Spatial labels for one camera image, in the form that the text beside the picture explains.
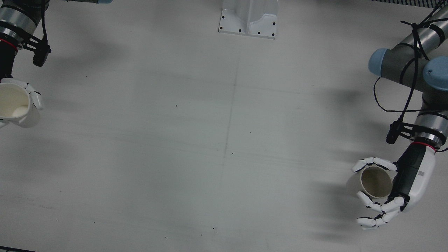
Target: black cable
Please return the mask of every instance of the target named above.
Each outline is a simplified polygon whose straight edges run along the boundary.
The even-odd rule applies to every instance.
[[[446,149],[444,149],[442,151],[436,150],[435,152],[445,152],[445,151],[448,151],[448,148],[446,148]]]
[[[45,0],[42,0],[42,4],[40,6],[40,15],[42,19],[42,31],[43,31],[42,41],[48,43],[47,29],[45,28]]]
[[[434,23],[434,22],[438,22],[438,21],[448,21],[448,18],[441,18],[441,19],[435,19],[435,20],[427,21],[429,18],[431,18],[431,17],[434,15],[434,13],[435,13],[435,12],[436,12],[436,11],[437,11],[437,10],[438,10],[438,9],[439,9],[439,8],[446,2],[446,1],[447,1],[447,0],[441,0],[441,1],[439,1],[439,2],[434,6],[434,8],[433,8],[433,10],[431,11],[431,13],[430,13],[430,14],[429,14],[429,15],[428,15],[422,22],[420,22],[419,24],[416,24],[416,23],[412,23],[412,24],[411,24],[411,23],[408,23],[408,22],[405,22],[405,21],[401,21],[401,22],[404,23],[404,24],[407,24],[407,25],[412,26],[412,35],[413,35],[413,38],[414,38],[414,44],[413,44],[413,45],[408,45],[408,44],[406,44],[406,45],[410,46],[410,47],[414,50],[414,58],[412,59],[412,61],[414,62],[414,75],[413,75],[413,78],[412,78],[411,90],[409,91],[408,99],[407,99],[407,101],[406,101],[406,104],[405,104],[404,109],[403,109],[403,110],[388,110],[388,109],[385,109],[384,107],[382,107],[382,106],[380,105],[379,101],[378,101],[377,96],[376,96],[376,84],[377,84],[377,82],[379,81],[379,79],[381,79],[381,77],[379,77],[379,78],[375,81],[375,84],[373,85],[373,95],[374,95],[374,97],[375,97],[375,101],[376,101],[377,105],[378,105],[382,110],[384,110],[384,111],[386,111],[386,112],[401,113],[400,117],[398,118],[398,121],[400,121],[400,122],[403,121],[403,118],[404,118],[406,112],[419,112],[419,111],[425,111],[425,110],[433,110],[433,109],[413,109],[413,110],[408,110],[408,106],[409,106],[409,103],[410,103],[410,101],[411,101],[412,94],[414,93],[415,86],[416,86],[416,84],[417,84],[417,76],[418,76],[418,59],[421,57],[420,53],[423,55],[423,57],[424,57],[426,60],[429,60],[428,56],[426,55],[426,53],[425,53],[425,51],[424,51],[424,49],[423,49],[422,42],[421,42],[421,40],[420,40],[420,36],[418,35],[418,29],[424,27],[425,25],[429,25],[429,24],[431,24],[431,23]],[[410,64],[412,63],[412,61],[410,61],[410,62],[403,68],[403,70],[402,70],[402,72],[401,72],[401,77],[400,77],[400,84],[403,84],[403,83],[401,83],[401,82],[402,82],[402,76],[404,76],[406,70],[408,69],[408,67],[410,66]]]

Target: red ring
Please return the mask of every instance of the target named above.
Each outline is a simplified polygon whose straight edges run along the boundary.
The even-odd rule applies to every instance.
[[[3,41],[5,43],[7,43],[8,45],[12,46],[14,48],[14,50],[16,50],[16,52],[18,52],[17,47],[14,44],[12,44],[11,42],[9,42],[5,39],[0,39],[0,41]]]
[[[427,143],[422,143],[422,142],[413,142],[413,143],[411,143],[411,144],[421,144],[421,145],[426,145],[426,146],[428,146],[428,147],[431,147],[431,149],[433,149],[433,150],[434,150],[434,152],[436,152],[435,148],[434,148],[434,147],[432,147],[431,145],[427,144]]]

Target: robotic hand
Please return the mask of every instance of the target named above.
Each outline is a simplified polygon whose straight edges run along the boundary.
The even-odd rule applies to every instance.
[[[371,165],[384,170],[396,171],[392,191],[383,205],[373,202],[371,197],[362,191],[357,193],[358,198],[367,208],[379,212],[379,215],[374,218],[358,218],[358,224],[361,224],[364,230],[376,229],[390,222],[400,212],[406,212],[413,208],[422,198],[429,183],[435,166],[434,154],[435,149],[432,146],[414,142],[397,162],[391,163],[377,157],[358,161],[352,168],[355,173],[361,172]]]
[[[394,144],[402,136],[411,144],[396,162],[371,157],[358,161],[352,168],[353,172],[361,175],[372,165],[396,171],[384,204],[374,202],[364,188],[357,192],[367,208],[379,213],[374,218],[358,218],[357,222],[363,229],[376,229],[416,205],[428,186],[435,166],[435,153],[448,139],[448,57],[432,60],[427,57],[427,53],[438,48],[447,38],[448,5],[442,7],[446,2],[440,1],[419,24],[402,21],[412,26],[412,33],[392,49],[378,49],[369,60],[372,73],[411,88],[406,106],[403,111],[398,111],[401,116],[390,125],[386,138],[387,143]],[[409,112],[407,107],[414,90],[422,92],[422,108],[415,110],[419,113],[414,124],[404,123],[404,113]],[[377,181],[377,187],[381,187],[380,181]]]
[[[29,83],[3,78],[0,81],[0,128],[9,123],[29,128],[39,122],[44,109],[42,95]]]

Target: white mounting bracket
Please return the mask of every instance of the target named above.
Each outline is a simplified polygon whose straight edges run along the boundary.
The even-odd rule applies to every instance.
[[[275,39],[278,9],[277,0],[224,0],[218,31]]]

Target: robotic arm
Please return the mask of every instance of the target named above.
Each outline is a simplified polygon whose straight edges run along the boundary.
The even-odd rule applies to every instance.
[[[39,120],[38,112],[34,112],[33,115],[31,111],[34,108],[43,109],[41,94],[29,83],[13,79],[11,74],[14,58],[19,50],[27,49],[34,52],[33,63],[36,66],[43,66],[48,54],[51,53],[45,30],[45,11],[50,0],[2,1],[3,4],[0,7],[0,55],[2,56],[0,58],[0,128],[10,122],[21,127],[31,127]],[[97,4],[112,2],[112,0],[71,1]],[[40,21],[42,21],[43,29],[42,39],[33,36]],[[26,94],[29,99],[23,97],[23,94]]]
[[[398,161],[391,163],[370,158],[359,161],[352,168],[355,173],[370,165],[396,171],[392,191],[385,204],[373,202],[362,191],[357,193],[367,208],[379,212],[374,218],[357,219],[363,229],[376,229],[400,212],[409,211],[415,206],[429,183],[435,166],[435,153],[447,140],[448,57],[429,60],[426,53],[436,49],[448,38],[448,6],[433,13],[420,24],[409,24],[413,28],[412,34],[393,49],[378,49],[369,60],[372,73],[411,88],[408,100],[414,89],[421,91],[423,105],[414,124],[403,122],[403,112],[390,126],[387,143],[394,144],[398,136],[411,141]]]

